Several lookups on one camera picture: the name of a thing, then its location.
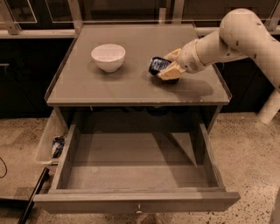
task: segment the terrazzo floor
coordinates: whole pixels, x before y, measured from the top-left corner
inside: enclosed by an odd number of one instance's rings
[[[1,198],[29,198],[44,168],[35,162],[35,154],[46,122],[0,120],[0,157],[8,168],[0,178]],[[279,224],[280,114],[270,124],[259,122],[254,113],[219,114],[210,141],[227,190],[239,192],[241,199],[226,212],[155,214],[161,223]],[[21,211],[0,208],[0,223],[18,223],[20,215]],[[140,224],[146,215],[49,214],[35,205],[26,223]]]

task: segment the gray cabinet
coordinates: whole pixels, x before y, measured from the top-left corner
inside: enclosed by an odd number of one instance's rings
[[[226,191],[208,137],[231,98],[221,75],[210,66],[172,85],[148,72],[151,57],[196,37],[189,24],[83,27],[46,95],[61,119],[65,107],[76,112],[38,205],[50,213],[224,211],[240,198]],[[126,49],[115,73],[91,60],[103,43]],[[170,111],[156,116],[150,107]]]

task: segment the white bowl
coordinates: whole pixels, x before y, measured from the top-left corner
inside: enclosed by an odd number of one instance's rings
[[[120,45],[99,45],[91,52],[91,56],[100,69],[113,73],[123,64],[125,50]]]

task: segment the open drawer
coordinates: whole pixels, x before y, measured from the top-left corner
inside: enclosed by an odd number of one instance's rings
[[[76,113],[48,194],[34,201],[49,213],[225,211],[226,192],[207,130],[184,113]]]

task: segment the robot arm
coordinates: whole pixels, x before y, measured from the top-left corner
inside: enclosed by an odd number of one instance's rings
[[[260,18],[251,10],[229,12],[220,29],[186,44],[176,54],[166,55],[173,62],[157,77],[177,79],[183,72],[195,74],[216,62],[228,62],[250,57],[272,85],[280,91],[280,44],[267,32]],[[172,76],[170,67],[179,73]]]

